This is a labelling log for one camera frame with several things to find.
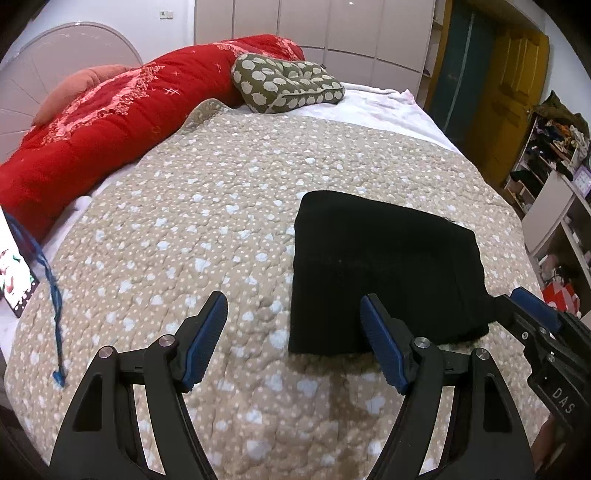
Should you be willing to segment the black pants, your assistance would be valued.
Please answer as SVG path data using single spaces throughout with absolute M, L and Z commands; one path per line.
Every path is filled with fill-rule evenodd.
M 370 352 L 361 321 L 368 294 L 437 345 L 488 334 L 493 298 L 472 230 L 416 209 L 312 191 L 301 199 L 294 233 L 291 353 Z

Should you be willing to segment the red box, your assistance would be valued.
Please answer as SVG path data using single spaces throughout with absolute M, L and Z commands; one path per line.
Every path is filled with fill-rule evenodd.
M 561 312 L 568 312 L 580 318 L 581 301 L 570 283 L 552 281 L 542 290 L 544 302 Z

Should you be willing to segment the white shelf unit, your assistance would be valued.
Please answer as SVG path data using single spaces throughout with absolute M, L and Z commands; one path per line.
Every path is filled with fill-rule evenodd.
M 529 131 L 504 192 L 522 221 L 542 286 L 590 294 L 590 125 L 552 92 L 533 107 Z

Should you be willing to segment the beige spotted quilt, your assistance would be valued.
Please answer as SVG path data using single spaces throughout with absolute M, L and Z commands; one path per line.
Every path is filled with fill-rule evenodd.
M 305 193 L 336 190 L 471 229 L 487 290 L 539 284 L 514 210 L 462 155 L 390 131 L 215 100 L 96 195 L 53 255 L 16 329 L 11 406 L 49 459 L 96 351 L 148 346 L 214 290 L 226 322 L 185 402 L 221 479 L 363 479 L 401 407 L 369 355 L 287 351 L 294 220 Z

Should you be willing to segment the red blanket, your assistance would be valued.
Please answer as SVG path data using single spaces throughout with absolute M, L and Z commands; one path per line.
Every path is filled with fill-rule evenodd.
M 263 34 L 177 49 L 99 84 L 31 128 L 2 164 L 3 210 L 43 240 L 72 201 L 173 134 L 200 102 L 241 105 L 230 71 L 243 53 L 304 59 L 294 41 Z

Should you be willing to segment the white bed sheet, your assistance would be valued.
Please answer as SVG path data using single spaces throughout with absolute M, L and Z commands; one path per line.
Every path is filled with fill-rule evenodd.
M 344 85 L 345 95 L 339 104 L 304 106 L 287 112 L 287 115 L 315 117 L 396 132 L 429 141 L 455 153 L 460 152 L 409 90 L 399 92 L 346 82 Z

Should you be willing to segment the yellow wooden door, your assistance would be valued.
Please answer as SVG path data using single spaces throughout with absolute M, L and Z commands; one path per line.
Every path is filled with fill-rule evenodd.
M 497 190 L 518 160 L 548 63 L 549 38 L 538 30 L 508 28 L 494 43 L 464 155 Z

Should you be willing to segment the orange pillow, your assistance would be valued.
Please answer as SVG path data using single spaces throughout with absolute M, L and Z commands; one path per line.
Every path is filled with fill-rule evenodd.
M 66 77 L 41 104 L 31 126 L 46 125 L 83 93 L 129 70 L 130 67 L 121 64 L 101 65 L 79 70 Z

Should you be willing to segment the green patterned cushion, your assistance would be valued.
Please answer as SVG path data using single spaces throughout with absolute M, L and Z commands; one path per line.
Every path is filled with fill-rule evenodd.
M 242 54 L 231 68 L 233 86 L 245 105 L 259 114 L 286 113 L 305 106 L 338 104 L 345 86 L 322 65 Z

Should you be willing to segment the white wardrobe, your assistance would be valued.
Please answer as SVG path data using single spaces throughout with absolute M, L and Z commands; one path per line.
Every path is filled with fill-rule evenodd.
M 276 34 L 339 80 L 417 95 L 445 3 L 435 0 L 197 1 L 197 43 Z

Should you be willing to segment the white round headboard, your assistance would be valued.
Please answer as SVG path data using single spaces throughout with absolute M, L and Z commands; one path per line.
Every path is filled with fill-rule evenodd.
M 1 68 L 1 160 L 19 147 L 61 81 L 84 68 L 113 63 L 135 67 L 142 60 L 122 34 L 98 23 L 63 24 L 23 46 Z

